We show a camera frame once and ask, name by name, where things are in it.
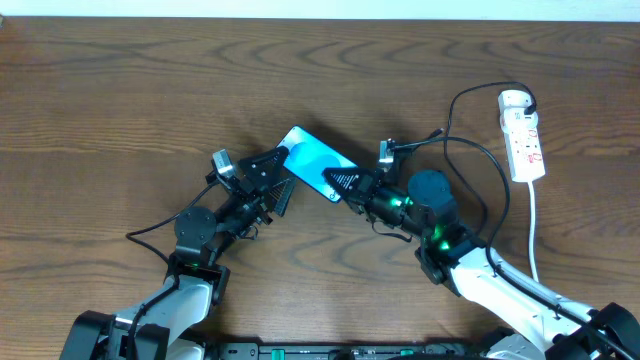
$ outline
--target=white power strip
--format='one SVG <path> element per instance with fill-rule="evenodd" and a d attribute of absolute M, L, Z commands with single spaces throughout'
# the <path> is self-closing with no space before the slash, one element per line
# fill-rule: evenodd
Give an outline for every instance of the white power strip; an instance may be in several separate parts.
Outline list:
<path fill-rule="evenodd" d="M 498 97 L 500 127 L 507 145 L 511 179 L 529 185 L 531 222 L 529 225 L 529 265 L 533 280 L 539 281 L 535 258 L 536 197 L 533 181 L 545 174 L 542 148 L 538 137 L 538 114 L 527 114 L 531 96 L 519 90 L 503 91 Z"/>

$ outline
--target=white wall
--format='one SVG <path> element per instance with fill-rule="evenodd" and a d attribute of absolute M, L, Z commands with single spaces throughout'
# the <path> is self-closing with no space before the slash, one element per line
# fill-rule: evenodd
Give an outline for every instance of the white wall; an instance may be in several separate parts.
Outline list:
<path fill-rule="evenodd" d="M 640 21 L 640 0 L 0 0 L 6 16 Z"/>

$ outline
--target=wood grain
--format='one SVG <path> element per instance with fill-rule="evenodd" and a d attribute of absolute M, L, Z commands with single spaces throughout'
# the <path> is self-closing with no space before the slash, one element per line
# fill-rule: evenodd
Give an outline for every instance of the wood grain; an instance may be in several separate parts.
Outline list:
<path fill-rule="evenodd" d="M 636 24 L 10 18 L 0 31 L 2 358 L 57 358 L 75 317 L 113 312 L 162 281 L 124 240 L 178 211 L 209 157 L 240 159 L 300 124 L 363 166 L 377 144 L 442 127 L 451 98 L 519 80 L 539 101 L 548 176 L 536 183 L 541 279 L 640 314 L 640 32 Z M 461 98 L 453 133 L 506 167 L 489 89 Z M 490 163 L 452 156 L 495 221 Z M 441 147 L 409 170 L 443 169 Z M 478 207 L 453 180 L 462 213 Z M 526 186 L 498 248 L 527 269 Z M 207 196 L 216 206 L 222 192 Z M 412 251 L 300 186 L 283 219 L 232 248 L 225 302 L 204 324 L 266 342 L 477 339 L 499 320 L 429 283 Z M 169 253 L 172 229 L 148 239 Z"/>

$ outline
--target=power strip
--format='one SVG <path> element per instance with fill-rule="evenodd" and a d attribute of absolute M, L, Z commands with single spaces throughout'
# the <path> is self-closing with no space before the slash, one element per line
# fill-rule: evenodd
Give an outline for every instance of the power strip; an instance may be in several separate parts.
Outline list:
<path fill-rule="evenodd" d="M 545 169 L 538 137 L 538 114 L 525 114 L 531 105 L 531 96 L 524 91 L 506 90 L 498 97 L 498 105 L 511 179 L 532 182 L 541 178 Z"/>

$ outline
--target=white cable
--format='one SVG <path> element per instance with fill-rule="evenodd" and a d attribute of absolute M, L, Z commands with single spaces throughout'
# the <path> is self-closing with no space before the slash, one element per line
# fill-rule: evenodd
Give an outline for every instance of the white cable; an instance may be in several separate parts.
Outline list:
<path fill-rule="evenodd" d="M 531 266 L 531 277 L 536 282 L 538 280 L 538 268 L 536 267 L 536 253 L 535 253 L 535 234 L 536 234 L 536 195 L 533 191 L 533 181 L 528 181 L 529 185 L 529 202 L 531 204 L 531 224 L 529 225 L 529 266 Z"/>

